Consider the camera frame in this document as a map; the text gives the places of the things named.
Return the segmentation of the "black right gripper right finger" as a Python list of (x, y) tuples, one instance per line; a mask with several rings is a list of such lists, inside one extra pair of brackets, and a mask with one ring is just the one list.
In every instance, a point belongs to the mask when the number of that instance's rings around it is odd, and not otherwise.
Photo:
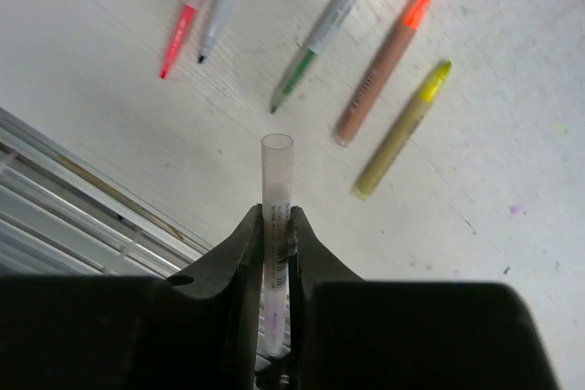
[(555, 389), (531, 313), (494, 282), (366, 281), (292, 209), (291, 355), (301, 389)]

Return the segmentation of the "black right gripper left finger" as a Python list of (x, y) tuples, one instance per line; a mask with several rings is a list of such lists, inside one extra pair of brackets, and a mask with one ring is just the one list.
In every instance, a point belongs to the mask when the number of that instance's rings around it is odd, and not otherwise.
[(4, 276), (4, 389), (249, 389), (261, 208), (167, 279)]

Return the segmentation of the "pink label clear pen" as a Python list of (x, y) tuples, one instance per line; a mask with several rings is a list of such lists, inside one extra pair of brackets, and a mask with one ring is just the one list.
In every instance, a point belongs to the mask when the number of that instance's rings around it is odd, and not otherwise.
[(264, 340), (266, 352), (272, 357), (281, 353), (285, 335), (292, 181), (293, 139), (282, 133), (264, 136), (261, 139)]

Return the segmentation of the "orange highlighter pen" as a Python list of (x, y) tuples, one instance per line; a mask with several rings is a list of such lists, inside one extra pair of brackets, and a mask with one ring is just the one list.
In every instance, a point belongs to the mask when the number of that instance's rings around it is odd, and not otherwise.
[(337, 144), (347, 146), (355, 138), (408, 49), (430, 4), (431, 0), (409, 0), (404, 7), (335, 126)]

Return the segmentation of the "yellow highlighter pen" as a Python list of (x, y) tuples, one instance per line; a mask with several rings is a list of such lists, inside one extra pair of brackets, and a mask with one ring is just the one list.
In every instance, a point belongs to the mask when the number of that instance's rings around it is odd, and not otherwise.
[(452, 70), (450, 60), (443, 60), (429, 73), (403, 107), (353, 187), (354, 195), (367, 200), (389, 167), (395, 162), (412, 134), (423, 121)]

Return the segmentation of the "green label clear pen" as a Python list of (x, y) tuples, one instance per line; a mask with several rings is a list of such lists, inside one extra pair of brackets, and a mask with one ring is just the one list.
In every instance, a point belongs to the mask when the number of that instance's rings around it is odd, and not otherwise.
[(313, 62), (325, 52), (342, 28), (356, 1), (330, 0), (273, 92), (270, 114), (275, 113), (292, 96)]

